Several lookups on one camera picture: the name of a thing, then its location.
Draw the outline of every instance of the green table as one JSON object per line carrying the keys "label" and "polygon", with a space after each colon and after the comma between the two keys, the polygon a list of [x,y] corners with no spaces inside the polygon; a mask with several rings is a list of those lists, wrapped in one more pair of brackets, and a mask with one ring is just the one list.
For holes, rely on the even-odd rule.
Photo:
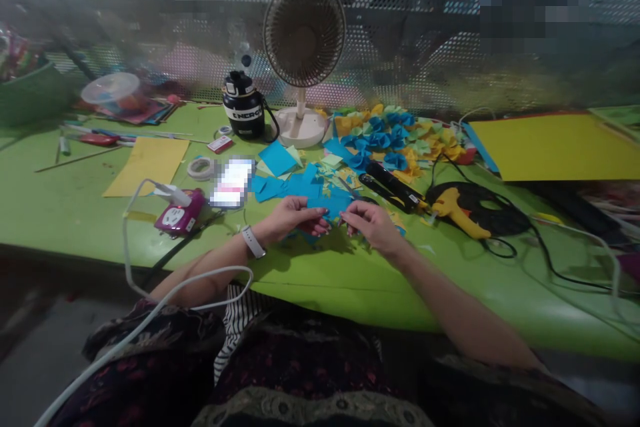
{"label": "green table", "polygon": [[[209,141],[225,122],[220,107],[198,110],[187,104],[168,123],[144,127],[147,131],[191,132],[193,139]],[[113,122],[91,121],[89,126],[133,129]],[[0,242],[26,248],[99,259],[121,264],[122,212],[128,198],[102,198],[102,193],[127,161],[127,148],[78,161],[43,173],[34,170],[51,165],[58,131],[49,129],[18,141],[6,133],[0,137],[1,195],[6,219]],[[72,157],[100,149],[72,142]],[[264,145],[239,141],[229,154],[257,154]],[[191,143],[173,183],[202,186],[187,175],[187,164],[196,155],[212,156],[203,143]],[[319,159],[319,147],[307,150],[307,159]],[[553,210],[528,191],[506,186],[480,167],[465,167],[471,178],[511,198],[528,212]],[[424,190],[430,171],[414,185]],[[436,182],[460,180],[450,165],[438,165]],[[265,217],[278,202],[257,203],[253,198],[241,211],[231,211],[203,232],[167,266],[175,269],[204,251],[221,245],[245,223]],[[165,202],[154,197],[138,199],[135,210],[159,215]],[[513,238],[515,259],[496,258],[453,226],[428,227],[417,216],[401,214],[407,238],[464,290],[515,326],[533,346],[583,354],[640,361],[640,344],[611,308],[609,296],[594,293],[554,278],[540,249],[522,235]],[[597,248],[581,236],[542,226],[557,269],[567,275],[599,281],[609,275]],[[134,266],[150,267],[175,245],[145,222],[129,222],[129,244]],[[344,229],[334,229],[314,248],[301,239],[273,248],[252,263],[253,289],[296,304],[343,316],[364,324],[408,330],[436,330],[433,316],[404,278]],[[623,300],[627,318],[638,322],[640,306]]]}

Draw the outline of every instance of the plastic container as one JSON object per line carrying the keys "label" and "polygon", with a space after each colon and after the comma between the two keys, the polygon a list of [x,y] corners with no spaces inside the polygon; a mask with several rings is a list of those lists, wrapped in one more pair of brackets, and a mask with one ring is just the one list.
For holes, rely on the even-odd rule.
{"label": "plastic container", "polygon": [[71,107],[65,78],[49,62],[23,77],[0,83],[0,127],[53,117]]}
{"label": "plastic container", "polygon": [[147,99],[140,89],[140,79],[132,73],[112,73],[92,81],[80,94],[82,100],[100,105],[120,116],[147,110]]}

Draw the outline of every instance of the smartphone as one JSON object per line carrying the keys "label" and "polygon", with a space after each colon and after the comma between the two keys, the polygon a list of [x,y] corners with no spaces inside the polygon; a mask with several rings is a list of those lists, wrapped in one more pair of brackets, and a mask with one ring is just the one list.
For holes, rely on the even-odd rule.
{"label": "smartphone", "polygon": [[250,157],[232,156],[216,175],[213,190],[209,197],[211,207],[234,209],[242,207],[247,201],[251,188],[251,179],[255,174],[255,160]]}

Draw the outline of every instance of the yellow paper sheet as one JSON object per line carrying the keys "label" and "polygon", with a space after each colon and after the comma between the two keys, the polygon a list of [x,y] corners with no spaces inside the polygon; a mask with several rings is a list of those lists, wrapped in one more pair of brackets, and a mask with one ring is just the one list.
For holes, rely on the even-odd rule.
{"label": "yellow paper sheet", "polygon": [[594,115],[471,122],[505,181],[640,179],[640,148]]}
{"label": "yellow paper sheet", "polygon": [[[187,147],[187,140],[138,137],[125,167],[102,196],[131,197],[145,178],[171,183]],[[140,195],[148,195],[154,189],[146,183]]]}

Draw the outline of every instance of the water bottle lid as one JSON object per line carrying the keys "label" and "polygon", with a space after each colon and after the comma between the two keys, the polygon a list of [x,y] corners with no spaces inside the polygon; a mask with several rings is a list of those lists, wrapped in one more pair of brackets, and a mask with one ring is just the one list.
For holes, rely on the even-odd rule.
{"label": "water bottle lid", "polygon": [[244,71],[234,70],[225,78],[225,90],[229,97],[242,97],[253,91],[253,80]]}

